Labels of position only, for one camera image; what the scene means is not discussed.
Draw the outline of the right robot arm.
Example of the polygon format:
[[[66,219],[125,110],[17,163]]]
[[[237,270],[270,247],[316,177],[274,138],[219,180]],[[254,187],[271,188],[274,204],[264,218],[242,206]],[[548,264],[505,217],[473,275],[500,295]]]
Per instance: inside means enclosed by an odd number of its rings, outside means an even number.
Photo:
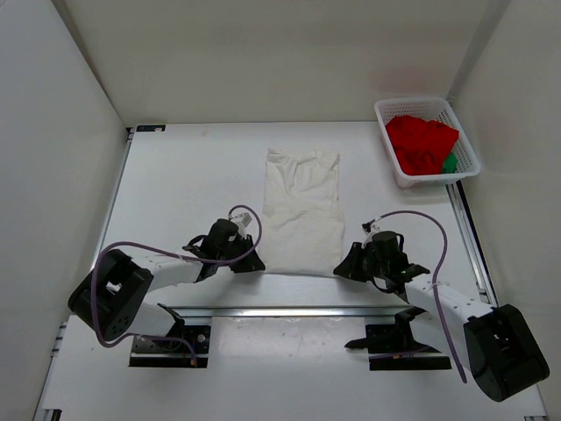
[[[380,292],[396,295],[407,309],[390,325],[368,326],[362,339],[346,344],[366,349],[371,362],[440,352],[471,373],[495,402],[547,379],[550,368],[523,314],[513,305],[493,306],[437,284],[433,272],[409,262],[396,232],[370,235],[352,244],[334,275],[355,282],[382,281]]]

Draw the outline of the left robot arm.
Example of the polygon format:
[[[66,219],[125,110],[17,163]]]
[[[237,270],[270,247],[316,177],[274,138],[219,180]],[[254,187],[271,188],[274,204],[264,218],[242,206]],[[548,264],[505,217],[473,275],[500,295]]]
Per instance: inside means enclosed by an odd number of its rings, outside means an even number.
[[[256,252],[258,241],[247,231],[258,216],[245,207],[239,210],[191,239],[181,254],[142,246],[145,255],[131,257],[124,252],[131,242],[107,246],[67,300],[69,310],[95,331],[105,347],[130,336],[151,340],[165,351],[186,345],[183,318],[165,304],[147,303],[146,295],[203,282],[219,268],[234,274],[265,270]]]

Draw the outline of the white t shirt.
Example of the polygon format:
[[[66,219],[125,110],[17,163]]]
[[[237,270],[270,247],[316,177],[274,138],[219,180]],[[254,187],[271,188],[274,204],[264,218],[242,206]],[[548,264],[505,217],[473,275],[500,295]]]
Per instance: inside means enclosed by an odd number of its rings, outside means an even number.
[[[345,230],[339,163],[339,153],[268,150],[259,245],[267,272],[333,276]]]

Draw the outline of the red t shirt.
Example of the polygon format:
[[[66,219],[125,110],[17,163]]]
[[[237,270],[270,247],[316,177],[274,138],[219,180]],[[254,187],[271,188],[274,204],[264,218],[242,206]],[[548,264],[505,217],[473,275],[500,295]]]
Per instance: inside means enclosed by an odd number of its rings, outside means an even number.
[[[442,174],[444,159],[459,139],[457,129],[411,116],[394,117],[385,128],[402,172],[411,176]]]

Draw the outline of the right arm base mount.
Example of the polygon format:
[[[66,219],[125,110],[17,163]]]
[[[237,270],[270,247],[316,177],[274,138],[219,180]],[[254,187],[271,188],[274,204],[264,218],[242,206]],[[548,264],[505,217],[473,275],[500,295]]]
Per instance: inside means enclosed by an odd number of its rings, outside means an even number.
[[[416,341],[411,322],[424,310],[415,307],[394,315],[392,324],[366,325],[364,338],[352,339],[344,347],[367,350],[370,371],[434,371],[451,369],[450,358]]]

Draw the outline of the green t shirt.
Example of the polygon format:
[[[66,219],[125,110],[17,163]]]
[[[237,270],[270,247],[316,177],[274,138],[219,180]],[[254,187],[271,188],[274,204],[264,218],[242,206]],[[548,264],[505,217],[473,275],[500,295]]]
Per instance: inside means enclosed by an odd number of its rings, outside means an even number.
[[[455,153],[449,153],[444,159],[442,166],[443,174],[454,174],[457,170],[458,158]]]

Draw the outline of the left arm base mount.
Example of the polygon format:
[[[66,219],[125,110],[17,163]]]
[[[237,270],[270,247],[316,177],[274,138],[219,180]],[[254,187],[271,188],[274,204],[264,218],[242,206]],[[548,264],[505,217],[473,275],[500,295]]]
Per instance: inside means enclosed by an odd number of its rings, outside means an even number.
[[[210,318],[184,316],[161,303],[143,304],[127,331],[132,335],[131,367],[208,365]]]

